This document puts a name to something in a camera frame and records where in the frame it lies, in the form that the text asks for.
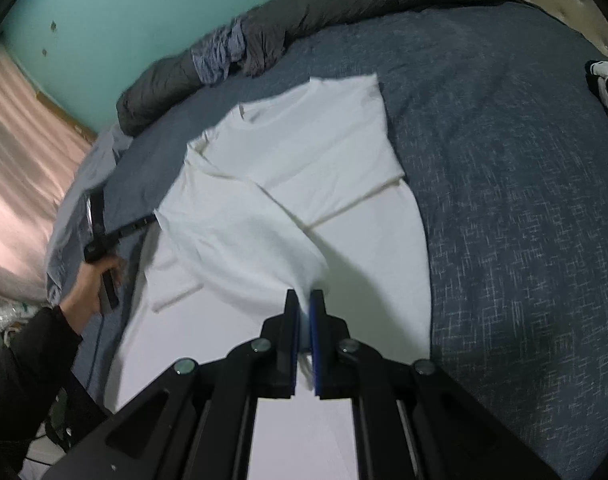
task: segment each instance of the wooden trim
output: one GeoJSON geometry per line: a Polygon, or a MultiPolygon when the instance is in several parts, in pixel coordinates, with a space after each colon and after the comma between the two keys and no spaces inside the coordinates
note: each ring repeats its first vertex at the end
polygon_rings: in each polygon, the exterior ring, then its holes
{"type": "Polygon", "coordinates": [[[76,118],[70,115],[66,110],[57,106],[44,92],[37,92],[35,97],[49,112],[73,128],[86,142],[91,144],[95,142],[97,134],[93,130],[84,126],[84,124],[76,120],[76,118]]]}

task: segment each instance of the shirt sleeve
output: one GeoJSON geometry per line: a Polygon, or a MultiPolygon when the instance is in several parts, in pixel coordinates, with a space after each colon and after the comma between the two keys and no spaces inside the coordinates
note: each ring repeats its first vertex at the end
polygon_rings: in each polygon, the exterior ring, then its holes
{"type": "Polygon", "coordinates": [[[81,341],[59,307],[43,308],[0,349],[0,453],[16,472],[81,341]]]}

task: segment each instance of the person's arm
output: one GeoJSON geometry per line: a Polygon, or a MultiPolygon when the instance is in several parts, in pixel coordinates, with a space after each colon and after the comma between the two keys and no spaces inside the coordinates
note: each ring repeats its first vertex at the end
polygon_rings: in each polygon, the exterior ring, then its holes
{"type": "Polygon", "coordinates": [[[16,472],[73,365],[82,330],[99,312],[102,272],[118,266],[116,256],[82,264],[60,306],[43,308],[0,349],[0,453],[16,472]]]}

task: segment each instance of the pink curtain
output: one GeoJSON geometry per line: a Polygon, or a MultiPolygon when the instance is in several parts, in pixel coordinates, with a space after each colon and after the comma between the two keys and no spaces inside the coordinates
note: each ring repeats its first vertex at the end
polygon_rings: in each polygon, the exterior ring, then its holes
{"type": "Polygon", "coordinates": [[[44,254],[89,145],[51,114],[0,43],[0,294],[46,300],[44,254]]]}

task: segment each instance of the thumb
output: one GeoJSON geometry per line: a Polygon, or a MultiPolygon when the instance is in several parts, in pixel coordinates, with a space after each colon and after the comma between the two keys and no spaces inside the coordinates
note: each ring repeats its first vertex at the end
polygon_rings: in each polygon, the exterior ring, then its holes
{"type": "Polygon", "coordinates": [[[103,274],[107,270],[117,269],[121,264],[122,259],[119,256],[116,254],[107,254],[95,263],[95,269],[97,269],[100,274],[103,274]]]}

